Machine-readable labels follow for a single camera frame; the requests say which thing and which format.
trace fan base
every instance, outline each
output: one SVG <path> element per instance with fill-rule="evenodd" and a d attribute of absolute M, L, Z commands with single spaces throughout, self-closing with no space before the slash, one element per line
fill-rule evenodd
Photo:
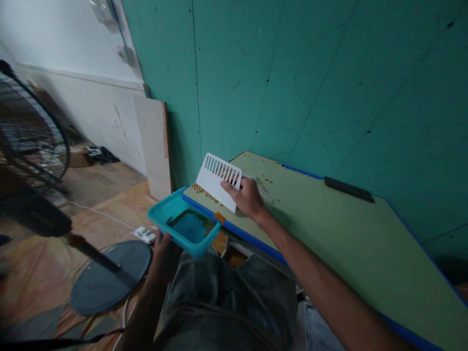
<path fill-rule="evenodd" d="M 72 289 L 70 304 L 82 315 L 110 309 L 124 300 L 137 287 L 151 263 L 152 251 L 142 241 L 116 244 L 103 253 L 120 266 L 112 274 L 96 262 L 81 273 Z"/>

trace teal wall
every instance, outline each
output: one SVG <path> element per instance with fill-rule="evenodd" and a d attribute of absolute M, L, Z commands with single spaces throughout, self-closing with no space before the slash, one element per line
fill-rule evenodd
<path fill-rule="evenodd" d="M 123 3 L 176 186 L 247 150 L 384 196 L 468 259 L 466 1 Z"/>

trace power strip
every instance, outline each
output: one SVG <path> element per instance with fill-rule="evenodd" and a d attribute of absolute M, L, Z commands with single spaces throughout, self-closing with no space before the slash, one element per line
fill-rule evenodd
<path fill-rule="evenodd" d="M 156 239 L 156 235 L 151 232 L 151 229 L 146 229 L 145 227 L 139 227 L 133 232 L 133 235 L 148 245 L 152 244 L 152 242 Z"/>

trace hand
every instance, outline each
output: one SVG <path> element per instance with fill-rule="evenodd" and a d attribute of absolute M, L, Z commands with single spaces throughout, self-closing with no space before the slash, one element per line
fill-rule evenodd
<path fill-rule="evenodd" d="M 171 235 L 162 235 L 157 229 L 155 246 L 153 248 L 153 260 L 148 270 L 148 280 L 167 286 L 177 271 L 182 249 L 171 241 Z"/>
<path fill-rule="evenodd" d="M 257 182 L 250 178 L 242 178 L 240 191 L 226 181 L 221 182 L 221 187 L 233 198 L 238 208 L 254 222 L 268 212 L 258 192 Z"/>

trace electric fan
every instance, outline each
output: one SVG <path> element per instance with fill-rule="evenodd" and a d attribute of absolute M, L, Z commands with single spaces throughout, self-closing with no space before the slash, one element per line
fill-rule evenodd
<path fill-rule="evenodd" d="M 70 148 L 61 126 L 47 108 L 0 61 L 0 165 L 39 192 L 65 174 Z"/>
<path fill-rule="evenodd" d="M 70 150 L 57 120 L 0 61 L 0 210 L 41 236 L 63 236 L 93 261 L 75 282 L 70 303 L 80 314 L 105 311 L 143 279 L 151 249 L 142 241 L 104 253 L 72 233 L 71 219 L 40 196 L 65 173 Z"/>

